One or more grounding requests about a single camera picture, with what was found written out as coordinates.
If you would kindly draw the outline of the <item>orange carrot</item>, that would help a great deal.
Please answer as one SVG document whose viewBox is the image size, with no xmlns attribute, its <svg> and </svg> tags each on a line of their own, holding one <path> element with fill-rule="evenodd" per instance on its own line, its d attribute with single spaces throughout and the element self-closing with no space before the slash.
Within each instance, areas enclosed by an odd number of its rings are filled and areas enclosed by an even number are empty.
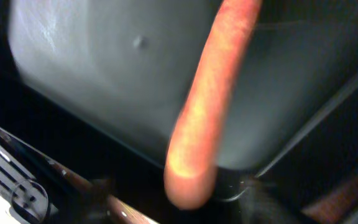
<svg viewBox="0 0 358 224">
<path fill-rule="evenodd" d="M 167 147 L 164 189 L 180 210 L 198 209 L 213 194 L 224 120 L 261 7 L 223 0 L 214 18 Z"/>
</svg>

